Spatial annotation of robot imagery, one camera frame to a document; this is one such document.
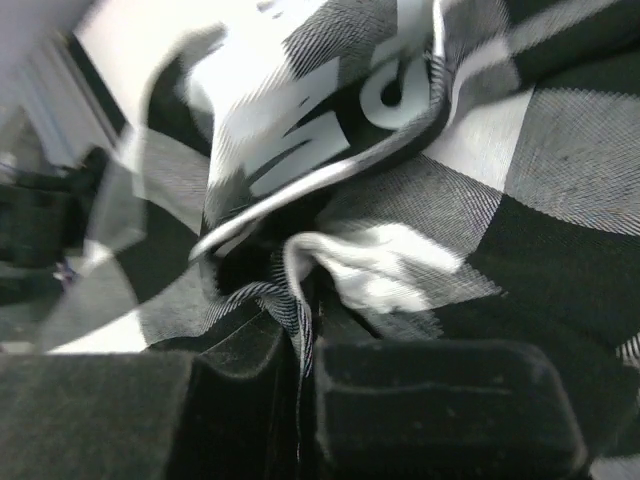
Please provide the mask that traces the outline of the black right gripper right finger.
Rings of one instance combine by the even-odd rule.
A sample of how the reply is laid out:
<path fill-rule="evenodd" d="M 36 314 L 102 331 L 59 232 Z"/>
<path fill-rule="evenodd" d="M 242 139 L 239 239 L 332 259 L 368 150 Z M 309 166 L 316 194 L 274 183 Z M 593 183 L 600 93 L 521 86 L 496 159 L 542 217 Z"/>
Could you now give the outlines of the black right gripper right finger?
<path fill-rule="evenodd" d="M 315 443 L 324 479 L 572 479 L 588 449 L 563 325 L 503 298 L 444 309 L 445 335 L 386 338 L 319 308 Z"/>

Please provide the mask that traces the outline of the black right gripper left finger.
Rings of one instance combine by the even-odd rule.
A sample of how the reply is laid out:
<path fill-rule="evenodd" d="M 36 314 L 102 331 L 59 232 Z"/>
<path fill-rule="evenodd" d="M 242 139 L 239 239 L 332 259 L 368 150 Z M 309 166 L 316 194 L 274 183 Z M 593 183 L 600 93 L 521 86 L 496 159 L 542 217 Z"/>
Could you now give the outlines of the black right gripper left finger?
<path fill-rule="evenodd" d="M 1 358 L 5 479 L 291 479 L 295 372 L 265 312 L 146 347 L 125 316 Z"/>

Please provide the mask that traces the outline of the black white checkered shirt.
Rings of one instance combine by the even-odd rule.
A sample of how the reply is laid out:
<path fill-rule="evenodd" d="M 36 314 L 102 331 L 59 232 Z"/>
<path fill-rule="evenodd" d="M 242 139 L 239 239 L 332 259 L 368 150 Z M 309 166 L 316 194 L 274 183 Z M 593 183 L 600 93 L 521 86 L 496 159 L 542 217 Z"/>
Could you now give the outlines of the black white checkered shirt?
<path fill-rule="evenodd" d="M 312 1 L 262 35 L 185 39 L 129 132 L 89 274 L 44 352 L 134 352 L 239 314 L 309 346 L 342 317 L 385 338 L 533 343 L 562 373 L 591 479 L 639 475 L 639 5 Z M 314 167 L 374 170 L 267 217 L 241 258 L 168 268 L 142 200 L 186 191 L 211 230 Z"/>

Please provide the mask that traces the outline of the aluminium rail base frame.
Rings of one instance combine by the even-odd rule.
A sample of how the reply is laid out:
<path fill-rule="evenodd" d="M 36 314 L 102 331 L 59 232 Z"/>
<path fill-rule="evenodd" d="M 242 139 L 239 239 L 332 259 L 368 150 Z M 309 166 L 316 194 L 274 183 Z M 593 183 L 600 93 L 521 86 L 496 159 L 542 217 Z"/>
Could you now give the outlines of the aluminium rail base frame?
<path fill-rule="evenodd" d="M 50 37 L 1 82 L 1 302 L 68 285 L 124 119 L 79 41 Z"/>

